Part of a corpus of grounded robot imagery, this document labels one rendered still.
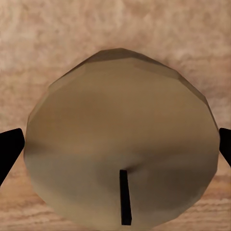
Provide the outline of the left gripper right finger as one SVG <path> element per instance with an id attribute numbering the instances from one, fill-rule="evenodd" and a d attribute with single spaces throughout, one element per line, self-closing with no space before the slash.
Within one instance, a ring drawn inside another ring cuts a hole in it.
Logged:
<path id="1" fill-rule="evenodd" d="M 219 151 L 231 167 L 231 130 L 226 128 L 219 129 L 220 146 Z"/>

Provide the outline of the pillar candle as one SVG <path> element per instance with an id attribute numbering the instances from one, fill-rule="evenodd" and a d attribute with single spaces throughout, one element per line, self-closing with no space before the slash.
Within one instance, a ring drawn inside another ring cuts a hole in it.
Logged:
<path id="1" fill-rule="evenodd" d="M 50 84 L 27 120 L 35 192 L 99 231 L 144 231 L 201 199 L 218 169 L 208 101 L 176 70 L 127 49 L 99 51 Z"/>

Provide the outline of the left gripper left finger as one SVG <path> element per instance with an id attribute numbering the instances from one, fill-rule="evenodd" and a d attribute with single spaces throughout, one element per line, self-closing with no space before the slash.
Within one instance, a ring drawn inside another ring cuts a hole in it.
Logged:
<path id="1" fill-rule="evenodd" d="M 0 185 L 25 147 L 21 128 L 0 133 Z"/>

